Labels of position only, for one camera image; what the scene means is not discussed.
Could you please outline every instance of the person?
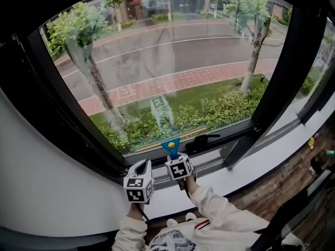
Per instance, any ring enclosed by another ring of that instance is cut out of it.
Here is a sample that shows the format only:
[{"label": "person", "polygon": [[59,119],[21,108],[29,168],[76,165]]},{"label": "person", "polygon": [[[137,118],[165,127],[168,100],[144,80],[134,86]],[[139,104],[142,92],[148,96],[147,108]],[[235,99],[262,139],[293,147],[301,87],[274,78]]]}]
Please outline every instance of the person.
[{"label": "person", "polygon": [[[257,240],[257,230],[267,227],[268,221],[247,210],[239,210],[228,199],[213,192],[208,186],[199,186],[193,177],[186,179],[192,203],[205,218],[197,219],[188,213],[186,222],[169,219],[167,227],[154,237],[146,250],[246,250]],[[147,225],[135,205],[120,221],[120,230],[112,246],[113,251],[144,248]],[[292,233],[283,244],[301,246],[303,243]]]}]

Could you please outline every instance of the sidewalk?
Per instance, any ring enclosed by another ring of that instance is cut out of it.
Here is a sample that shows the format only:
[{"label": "sidewalk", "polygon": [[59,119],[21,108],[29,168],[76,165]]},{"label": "sidewalk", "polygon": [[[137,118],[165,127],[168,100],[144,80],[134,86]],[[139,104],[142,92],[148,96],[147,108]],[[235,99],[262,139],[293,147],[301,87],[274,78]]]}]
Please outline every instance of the sidewalk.
[{"label": "sidewalk", "polygon": [[[276,64],[277,60],[259,60],[255,74],[273,72]],[[242,77],[245,75],[248,65],[249,61],[245,61],[204,67],[118,87],[108,91],[108,93],[113,104],[120,107],[142,99],[149,99],[190,87]],[[80,100],[79,104],[88,116],[105,110],[97,96]]]}]

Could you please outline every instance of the window latch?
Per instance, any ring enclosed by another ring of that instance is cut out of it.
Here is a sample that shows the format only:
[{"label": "window latch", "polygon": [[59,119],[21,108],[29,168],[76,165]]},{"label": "window latch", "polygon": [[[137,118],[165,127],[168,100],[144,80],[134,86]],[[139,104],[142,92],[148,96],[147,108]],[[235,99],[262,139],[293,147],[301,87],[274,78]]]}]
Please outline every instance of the window latch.
[{"label": "window latch", "polygon": [[219,138],[220,134],[199,135],[194,138],[192,142],[186,143],[186,150],[190,153],[200,152],[208,144],[209,138]]}]

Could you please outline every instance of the road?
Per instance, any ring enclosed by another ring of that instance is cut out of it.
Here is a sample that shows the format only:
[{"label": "road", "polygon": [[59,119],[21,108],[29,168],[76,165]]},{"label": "road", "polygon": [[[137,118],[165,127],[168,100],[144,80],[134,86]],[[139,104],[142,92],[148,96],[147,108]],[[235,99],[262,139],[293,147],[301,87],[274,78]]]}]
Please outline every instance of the road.
[{"label": "road", "polygon": [[[189,21],[132,33],[107,38],[94,48],[93,57],[108,90],[185,70],[248,61],[253,49],[251,39],[234,34],[225,21]],[[278,59],[284,38],[274,32],[264,41],[259,59]],[[57,68],[78,101],[94,95],[71,62],[58,63]]]}]

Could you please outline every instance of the green shrub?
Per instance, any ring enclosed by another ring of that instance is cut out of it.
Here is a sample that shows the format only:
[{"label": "green shrub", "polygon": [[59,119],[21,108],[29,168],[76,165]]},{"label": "green shrub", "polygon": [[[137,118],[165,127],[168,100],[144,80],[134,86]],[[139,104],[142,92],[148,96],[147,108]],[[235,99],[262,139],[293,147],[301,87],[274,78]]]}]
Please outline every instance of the green shrub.
[{"label": "green shrub", "polygon": [[308,95],[313,87],[314,87],[314,81],[309,76],[307,76],[303,83],[303,86],[300,89],[300,92],[304,95]]},{"label": "green shrub", "polygon": [[292,8],[283,8],[282,11],[283,21],[289,23],[289,21],[291,20],[291,15],[292,15]]},{"label": "green shrub", "polygon": [[[171,13],[171,18],[172,20],[176,20],[181,18],[181,14],[180,13]],[[167,14],[155,14],[152,15],[152,20],[154,23],[161,23],[161,22],[167,22],[169,21],[169,17]]]},{"label": "green shrub", "polygon": [[277,21],[282,25],[288,26],[288,23],[280,18],[277,18]]},{"label": "green shrub", "polygon": [[167,124],[162,129],[156,124],[154,116],[146,112],[140,118],[127,121],[123,132],[100,128],[107,140],[122,154],[133,152],[136,148],[180,135],[201,126],[208,130],[218,129],[249,118],[255,111],[265,87],[256,88],[246,95],[237,91],[221,98],[203,99],[201,111],[192,105],[180,106],[173,112],[173,126]]},{"label": "green shrub", "polygon": [[122,29],[132,28],[135,24],[136,24],[135,19],[129,19],[128,21],[122,22],[121,27],[122,27]]},{"label": "green shrub", "polygon": [[202,16],[202,17],[205,17],[206,19],[208,19],[211,16],[213,16],[211,13],[205,12],[205,11],[200,11],[199,15]]}]

